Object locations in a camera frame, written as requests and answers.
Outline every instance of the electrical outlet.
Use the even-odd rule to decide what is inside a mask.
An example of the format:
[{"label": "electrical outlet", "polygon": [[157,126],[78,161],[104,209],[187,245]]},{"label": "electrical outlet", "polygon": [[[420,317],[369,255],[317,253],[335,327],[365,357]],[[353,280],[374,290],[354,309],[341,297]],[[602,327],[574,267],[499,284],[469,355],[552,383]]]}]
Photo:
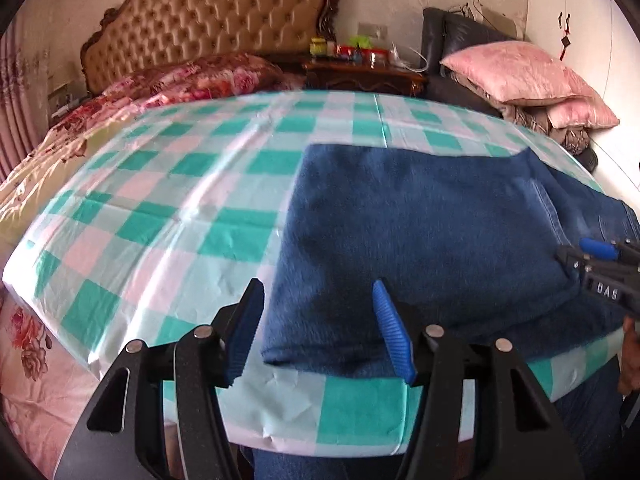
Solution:
[{"label": "electrical outlet", "polygon": [[386,40],[386,25],[358,23],[358,36],[369,36],[376,40]]}]

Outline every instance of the pink pillow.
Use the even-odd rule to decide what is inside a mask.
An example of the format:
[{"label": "pink pillow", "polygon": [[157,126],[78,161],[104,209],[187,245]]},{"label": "pink pillow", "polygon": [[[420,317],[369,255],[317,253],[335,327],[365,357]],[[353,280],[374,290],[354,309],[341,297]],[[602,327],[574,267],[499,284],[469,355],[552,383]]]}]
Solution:
[{"label": "pink pillow", "polygon": [[546,106],[593,92],[560,60],[524,41],[470,46],[441,63],[507,104]]},{"label": "pink pillow", "polygon": [[620,119],[594,90],[590,98],[567,99],[546,110],[554,128],[585,126],[587,128],[613,128]]}]

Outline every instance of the teal and white checkered sheet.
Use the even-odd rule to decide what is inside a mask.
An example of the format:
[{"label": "teal and white checkered sheet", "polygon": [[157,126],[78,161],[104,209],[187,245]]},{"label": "teal and white checkered sheet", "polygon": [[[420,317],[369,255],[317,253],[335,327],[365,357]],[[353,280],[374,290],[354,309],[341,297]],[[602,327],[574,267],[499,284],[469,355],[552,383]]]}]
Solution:
[{"label": "teal and white checkered sheet", "polygon": [[[254,276],[269,296],[296,170],[314,142],[450,156],[508,156],[530,146],[598,189],[552,140],[429,101],[283,92],[175,105],[145,113],[73,177],[30,227],[4,279],[77,359],[103,374],[131,339],[162,344],[210,323]],[[621,343],[618,331],[530,366],[555,400]],[[404,451],[418,389],[400,379],[270,367],[261,344],[262,326],[244,375],[220,391],[233,442],[317,456]],[[468,407],[472,385],[466,391]]]}]

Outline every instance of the person's hand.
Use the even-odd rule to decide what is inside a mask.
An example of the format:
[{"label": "person's hand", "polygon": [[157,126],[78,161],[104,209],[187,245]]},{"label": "person's hand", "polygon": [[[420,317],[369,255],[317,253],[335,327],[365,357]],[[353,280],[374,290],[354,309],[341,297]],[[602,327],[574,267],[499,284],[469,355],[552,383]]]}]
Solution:
[{"label": "person's hand", "polygon": [[628,396],[634,390],[640,390],[640,338],[636,334],[636,324],[633,319],[625,316],[622,325],[625,339],[622,342],[622,366],[618,391]]}]

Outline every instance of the floral comforter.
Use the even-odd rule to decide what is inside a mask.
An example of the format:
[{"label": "floral comforter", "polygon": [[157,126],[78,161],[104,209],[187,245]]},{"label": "floral comforter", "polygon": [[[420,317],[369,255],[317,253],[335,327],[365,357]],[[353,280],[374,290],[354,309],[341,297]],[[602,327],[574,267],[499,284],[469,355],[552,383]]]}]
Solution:
[{"label": "floral comforter", "polygon": [[37,213],[95,152],[148,108],[300,89],[302,84],[300,76],[250,54],[203,57],[141,70],[115,82],[53,126],[0,184],[0,276]]},{"label": "floral comforter", "polygon": [[[144,110],[299,89],[302,82],[259,57],[232,54],[143,70],[114,83],[50,129],[41,145],[0,184],[0,276],[37,213]],[[36,316],[12,300],[0,280],[0,416],[47,478],[52,478],[66,440],[96,386],[95,377]],[[166,432],[170,462],[177,463],[175,427]]]}]

